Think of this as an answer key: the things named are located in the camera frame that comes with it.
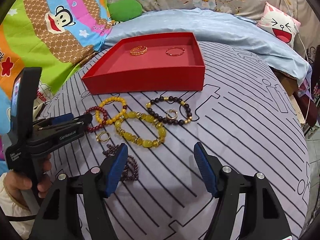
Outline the white sleeve forearm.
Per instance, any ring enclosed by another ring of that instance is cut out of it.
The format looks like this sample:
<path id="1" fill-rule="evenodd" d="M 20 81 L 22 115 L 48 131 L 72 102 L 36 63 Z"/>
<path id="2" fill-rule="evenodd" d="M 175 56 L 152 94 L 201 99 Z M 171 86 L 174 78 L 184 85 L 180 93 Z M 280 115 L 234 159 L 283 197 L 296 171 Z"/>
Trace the white sleeve forearm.
<path id="1" fill-rule="evenodd" d="M 1 175 L 1 208 L 5 215 L 13 217 L 25 217 L 30 216 L 30 211 L 23 205 L 19 204 L 9 193 L 4 185 L 4 178 L 7 173 Z M 22 237 L 22 239 L 28 239 L 31 233 L 34 220 L 11 222 L 16 232 Z"/>

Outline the left hand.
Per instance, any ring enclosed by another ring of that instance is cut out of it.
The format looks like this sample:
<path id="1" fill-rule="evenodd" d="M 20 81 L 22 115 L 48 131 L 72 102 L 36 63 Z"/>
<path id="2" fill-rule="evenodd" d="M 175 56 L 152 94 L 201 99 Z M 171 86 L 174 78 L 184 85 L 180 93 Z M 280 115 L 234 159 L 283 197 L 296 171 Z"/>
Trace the left hand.
<path id="1" fill-rule="evenodd" d="M 32 188 L 32 182 L 25 175 L 9 171 L 4 178 L 4 186 L 8 193 L 19 203 L 24 202 L 22 196 L 22 190 L 29 190 Z M 42 180 L 37 185 L 38 196 L 45 198 L 49 189 L 52 186 L 52 182 L 47 174 L 44 174 Z"/>

